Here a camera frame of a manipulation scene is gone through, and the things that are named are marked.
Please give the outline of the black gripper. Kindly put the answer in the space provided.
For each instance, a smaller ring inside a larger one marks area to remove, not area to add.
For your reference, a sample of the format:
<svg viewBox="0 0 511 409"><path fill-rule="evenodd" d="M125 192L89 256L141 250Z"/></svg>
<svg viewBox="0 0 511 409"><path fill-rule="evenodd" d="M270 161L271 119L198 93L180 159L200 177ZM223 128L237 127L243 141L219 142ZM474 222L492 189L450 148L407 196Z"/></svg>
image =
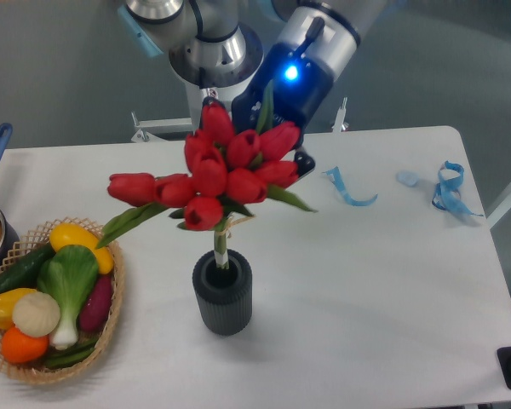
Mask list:
<svg viewBox="0 0 511 409"><path fill-rule="evenodd" d="M238 131L255 128L269 84L273 86L274 122L291 121L300 129L306 127L333 85L330 71L307 56L309 49L308 41L297 48L287 43L271 47L245 91L232 102L233 124ZM204 98L204 112L223 110L218 99ZM299 177L315 169L315 160L304 147L295 150L294 162Z"/></svg>

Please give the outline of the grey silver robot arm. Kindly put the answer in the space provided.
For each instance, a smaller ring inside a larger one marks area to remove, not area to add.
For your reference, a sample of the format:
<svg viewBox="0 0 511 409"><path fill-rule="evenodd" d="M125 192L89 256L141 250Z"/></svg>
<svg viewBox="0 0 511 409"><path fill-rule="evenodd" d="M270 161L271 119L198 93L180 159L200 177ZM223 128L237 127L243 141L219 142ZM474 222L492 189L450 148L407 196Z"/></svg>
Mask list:
<svg viewBox="0 0 511 409"><path fill-rule="evenodd" d="M220 101L239 131L254 129L273 87L273 124L304 130L387 1L261 1L285 23L265 51L237 1L123 1L118 14L148 55L166 54L184 83L192 127Z"/></svg>

